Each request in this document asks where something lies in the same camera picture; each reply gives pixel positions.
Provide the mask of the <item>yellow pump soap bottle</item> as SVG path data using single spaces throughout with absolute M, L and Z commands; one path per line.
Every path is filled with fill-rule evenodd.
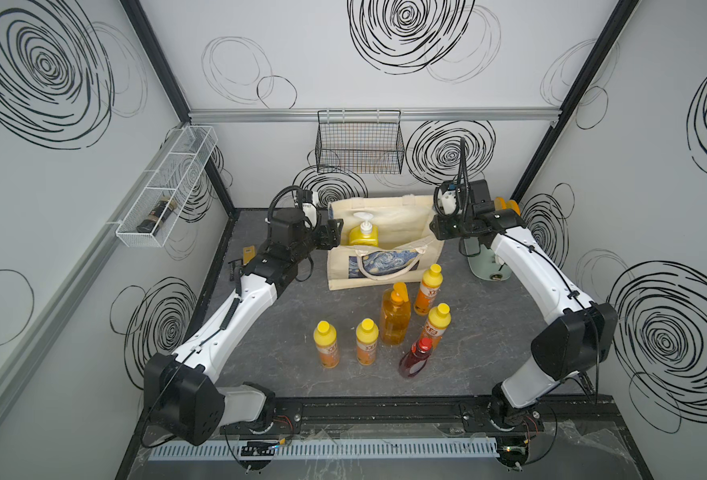
M 379 247 L 379 228 L 373 224 L 375 216 L 369 212 L 355 212 L 353 216 L 361 220 L 361 224 L 349 232 L 348 244 Z

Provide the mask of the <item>cream canvas shopping bag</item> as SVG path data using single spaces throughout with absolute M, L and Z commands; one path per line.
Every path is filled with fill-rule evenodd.
M 377 246 L 352 243 L 361 212 L 379 232 Z M 350 198 L 331 203 L 328 213 L 343 222 L 340 245 L 327 256 L 331 291 L 419 282 L 439 262 L 443 242 L 431 231 L 435 210 L 429 195 Z

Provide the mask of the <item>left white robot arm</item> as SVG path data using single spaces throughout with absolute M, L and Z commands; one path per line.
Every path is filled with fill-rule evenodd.
M 315 250 L 339 246 L 343 226 L 341 220 L 322 219 L 317 192 L 293 185 L 277 193 L 287 195 L 293 197 L 289 208 L 269 205 L 267 238 L 235 277 L 225 302 L 189 340 L 171 354 L 154 354 L 145 365 L 143 429 L 158 426 L 199 446 L 223 426 L 270 426 L 271 391 L 249 383 L 219 388 L 216 382 L 245 334 L 296 280 L 301 262 Z

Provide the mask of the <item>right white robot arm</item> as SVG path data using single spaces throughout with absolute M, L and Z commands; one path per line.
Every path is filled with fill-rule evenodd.
M 493 204 L 483 180 L 467 171 L 467 142 L 459 142 L 457 176 L 435 188 L 431 231 L 439 240 L 475 238 L 507 266 L 543 314 L 545 329 L 531 341 L 525 364 L 493 387 L 491 423 L 509 431 L 531 414 L 541 397 L 569 378 L 599 369 L 609 356 L 617 312 L 580 290 L 537 244 L 513 209 Z

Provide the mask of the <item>amber dish soap bottle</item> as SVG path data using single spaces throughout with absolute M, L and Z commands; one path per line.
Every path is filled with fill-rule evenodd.
M 379 333 L 387 345 L 399 345 L 405 341 L 411 322 L 411 302 L 405 282 L 397 282 L 383 293 Z

